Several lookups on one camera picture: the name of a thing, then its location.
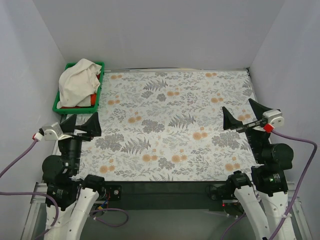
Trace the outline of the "cream t shirt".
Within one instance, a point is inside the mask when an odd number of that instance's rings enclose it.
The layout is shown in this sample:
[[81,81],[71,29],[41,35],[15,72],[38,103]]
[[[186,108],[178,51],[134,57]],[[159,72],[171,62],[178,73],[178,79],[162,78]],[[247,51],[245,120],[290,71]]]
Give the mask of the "cream t shirt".
[[58,81],[59,101],[56,108],[92,106],[91,96],[98,92],[101,85],[97,77],[101,69],[101,65],[85,58],[67,68]]

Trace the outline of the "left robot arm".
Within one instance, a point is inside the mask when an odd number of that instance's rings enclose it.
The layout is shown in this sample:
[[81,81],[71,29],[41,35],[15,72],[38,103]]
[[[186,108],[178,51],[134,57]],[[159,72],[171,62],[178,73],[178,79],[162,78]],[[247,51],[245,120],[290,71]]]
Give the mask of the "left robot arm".
[[42,180],[46,183],[45,240],[78,240],[96,200],[106,196],[104,178],[87,175],[74,180],[79,173],[82,143],[102,134],[98,113],[82,125],[74,114],[62,123],[42,127],[46,141],[56,141],[60,155],[50,155],[42,163]]

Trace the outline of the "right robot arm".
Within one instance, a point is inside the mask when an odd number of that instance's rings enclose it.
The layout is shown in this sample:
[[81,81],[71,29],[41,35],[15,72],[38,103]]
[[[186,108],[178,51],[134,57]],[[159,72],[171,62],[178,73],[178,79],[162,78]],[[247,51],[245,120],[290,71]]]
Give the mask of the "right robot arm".
[[256,166],[251,175],[235,171],[225,184],[212,191],[217,200],[238,200],[258,240],[294,240],[296,235],[289,215],[288,184],[285,170],[293,167],[293,149],[285,143],[271,144],[272,130],[284,125],[283,114],[249,99],[256,120],[242,123],[226,107],[223,129],[244,133]]

